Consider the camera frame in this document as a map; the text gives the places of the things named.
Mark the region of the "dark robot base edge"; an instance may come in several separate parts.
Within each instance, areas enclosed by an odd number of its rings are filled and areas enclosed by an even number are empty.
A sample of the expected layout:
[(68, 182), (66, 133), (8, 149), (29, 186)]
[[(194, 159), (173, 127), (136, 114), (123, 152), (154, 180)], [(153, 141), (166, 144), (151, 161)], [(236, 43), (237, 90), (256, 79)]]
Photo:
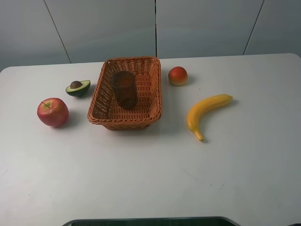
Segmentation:
[(66, 226), (237, 226), (224, 217), (77, 219)]

